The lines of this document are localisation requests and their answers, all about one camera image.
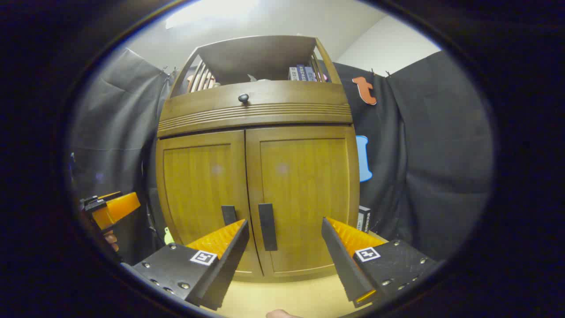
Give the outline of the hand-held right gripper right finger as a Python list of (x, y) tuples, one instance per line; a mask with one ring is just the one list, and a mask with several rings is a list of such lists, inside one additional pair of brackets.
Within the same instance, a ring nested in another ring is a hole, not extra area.
[(329, 217), (321, 235), (355, 307), (391, 302), (438, 269), (436, 260), (404, 240), (385, 241)]

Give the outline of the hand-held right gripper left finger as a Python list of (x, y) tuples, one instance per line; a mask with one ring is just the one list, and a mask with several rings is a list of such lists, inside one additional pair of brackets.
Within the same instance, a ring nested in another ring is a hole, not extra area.
[(249, 223), (239, 220), (188, 244), (154, 252), (135, 265), (121, 267), (142, 286), (177, 307), (217, 310), (249, 241)]

